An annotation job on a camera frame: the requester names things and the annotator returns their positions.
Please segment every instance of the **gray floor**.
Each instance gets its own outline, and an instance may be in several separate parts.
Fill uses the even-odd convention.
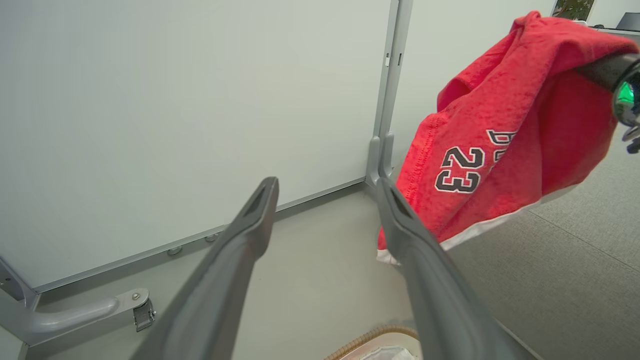
[[[402,275],[375,260],[379,226],[376,205],[364,192],[278,221],[253,270],[234,359],[322,359],[377,326],[413,326]],[[40,310],[146,287],[161,317],[205,252],[181,254],[95,288],[60,288],[42,299]],[[127,359],[146,334],[136,334],[125,318],[32,348],[28,358]]]

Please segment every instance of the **white trim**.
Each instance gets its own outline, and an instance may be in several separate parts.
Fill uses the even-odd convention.
[[[517,209],[516,211],[512,212],[512,213],[508,213],[508,214],[503,214],[497,218],[493,218],[493,219],[489,219],[489,220],[485,220],[485,221],[480,221],[477,222],[473,225],[471,225],[470,227],[464,229],[462,232],[458,233],[457,235],[452,236],[451,238],[446,239],[445,241],[440,243],[440,246],[444,249],[444,250],[449,250],[471,238],[475,238],[476,236],[485,233],[491,229],[493,229],[494,227],[498,226],[498,225],[502,225],[505,222],[507,222],[508,220],[512,219],[513,217],[515,217],[516,215],[528,210],[528,209],[532,209],[535,208],[536,206],[540,205],[540,204],[544,204],[547,203],[549,201],[552,200],[556,200],[557,198],[567,194],[568,192],[570,192],[571,190],[573,190],[576,187],[576,185],[571,185],[571,186],[567,186],[566,188],[557,190],[555,192],[552,192],[550,194],[547,194],[545,196],[542,197],[542,199],[521,207],[520,209]],[[396,259],[394,259],[393,256],[391,256],[391,253],[385,249],[385,250],[378,250],[378,256],[376,256],[376,259],[378,261],[381,261],[382,263],[387,263],[387,264],[392,264],[392,265],[399,265],[398,261]]]

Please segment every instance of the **red towel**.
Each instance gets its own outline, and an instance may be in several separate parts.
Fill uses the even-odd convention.
[[[616,127],[612,95],[572,69],[637,52],[626,38],[531,12],[447,84],[397,181],[444,249],[589,175]],[[382,232],[378,259],[394,263]]]

